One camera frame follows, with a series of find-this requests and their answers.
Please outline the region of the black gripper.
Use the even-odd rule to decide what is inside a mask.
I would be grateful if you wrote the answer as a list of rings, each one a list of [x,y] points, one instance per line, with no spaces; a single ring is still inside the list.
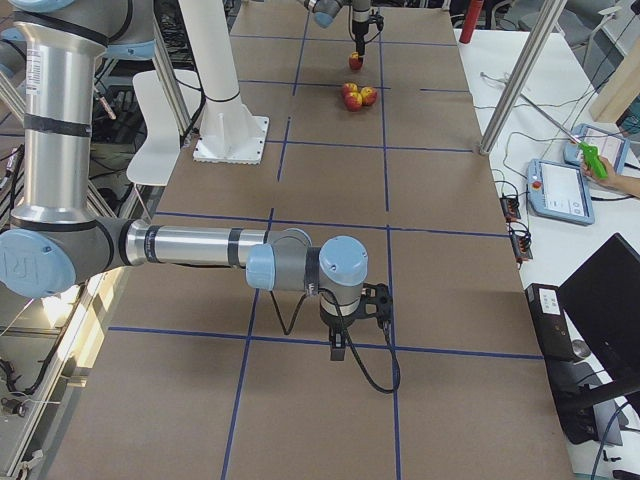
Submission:
[[[349,305],[338,305],[328,294],[320,295],[320,318],[329,329],[331,361],[344,360],[345,341],[342,332],[355,322],[361,312],[358,301]]]
[[[366,35],[369,32],[369,21],[352,20],[350,22],[350,35],[356,44],[357,60],[363,61],[365,55]]]

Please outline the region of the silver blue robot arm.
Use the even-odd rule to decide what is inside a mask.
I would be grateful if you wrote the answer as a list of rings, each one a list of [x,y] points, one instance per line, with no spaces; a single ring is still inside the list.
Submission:
[[[328,28],[336,19],[341,10],[347,6],[348,33],[355,44],[355,64],[361,67],[366,54],[366,35],[370,26],[377,22],[376,12],[372,9],[370,1],[353,0],[300,0],[301,4],[313,17],[315,23],[321,28]]]
[[[151,225],[87,207],[93,78],[109,47],[154,43],[149,1],[17,1],[27,42],[22,202],[1,236],[1,280],[48,297],[120,266],[143,263],[241,268],[256,289],[318,296],[331,356],[353,346],[366,314],[364,245],[338,236],[316,247],[305,232]]]

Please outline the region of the person hand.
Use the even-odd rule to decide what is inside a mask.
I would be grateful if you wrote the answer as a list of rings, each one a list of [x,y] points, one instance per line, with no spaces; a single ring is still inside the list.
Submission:
[[[640,197],[640,179],[631,176],[619,175],[616,173],[614,167],[610,164],[610,162],[605,158],[600,156],[600,162],[604,166],[607,172],[606,178],[599,178],[597,175],[593,173],[593,171],[589,168],[586,163],[581,164],[581,170],[584,175],[586,175],[589,179],[596,182],[597,184],[617,190],[627,195],[631,195],[632,197],[639,198]]]

